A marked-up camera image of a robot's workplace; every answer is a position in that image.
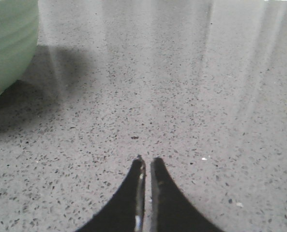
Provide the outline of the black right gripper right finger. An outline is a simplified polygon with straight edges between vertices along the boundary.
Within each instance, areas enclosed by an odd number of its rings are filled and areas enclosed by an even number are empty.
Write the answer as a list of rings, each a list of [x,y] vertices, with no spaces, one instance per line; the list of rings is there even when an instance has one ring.
[[[162,158],[151,163],[152,232],[220,232],[183,195]]]

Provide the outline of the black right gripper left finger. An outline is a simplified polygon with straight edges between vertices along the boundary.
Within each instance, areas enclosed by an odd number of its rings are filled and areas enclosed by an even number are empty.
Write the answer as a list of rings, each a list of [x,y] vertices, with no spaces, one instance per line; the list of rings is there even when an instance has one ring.
[[[79,232],[141,232],[144,221],[146,165],[139,155],[118,190]]]

